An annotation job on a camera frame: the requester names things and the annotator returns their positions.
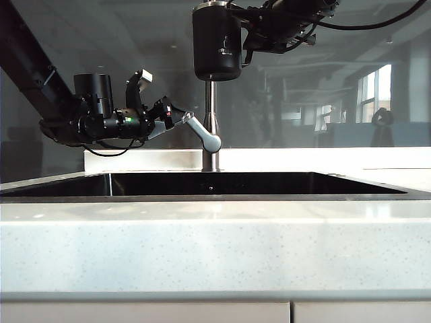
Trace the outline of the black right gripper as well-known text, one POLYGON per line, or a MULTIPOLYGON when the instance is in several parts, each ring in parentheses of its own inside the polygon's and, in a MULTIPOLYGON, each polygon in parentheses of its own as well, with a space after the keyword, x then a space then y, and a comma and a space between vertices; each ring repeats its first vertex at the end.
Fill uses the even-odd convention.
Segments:
POLYGON ((248 53, 283 54, 303 43, 314 44, 317 7, 314 5, 262 5, 241 7, 230 2, 230 13, 243 16, 247 30, 243 49, 248 53))

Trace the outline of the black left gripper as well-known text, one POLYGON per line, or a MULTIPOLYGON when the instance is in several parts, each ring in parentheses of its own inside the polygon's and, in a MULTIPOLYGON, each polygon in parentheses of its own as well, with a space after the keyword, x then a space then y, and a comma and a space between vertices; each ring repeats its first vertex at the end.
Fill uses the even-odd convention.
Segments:
POLYGON ((148 106, 142 104, 140 96, 126 98, 125 107, 115 110, 113 137, 153 139, 193 117, 192 111, 176 106, 172 106, 170 112, 167 103, 167 97, 163 97, 153 105, 153 108, 148 109, 148 106))

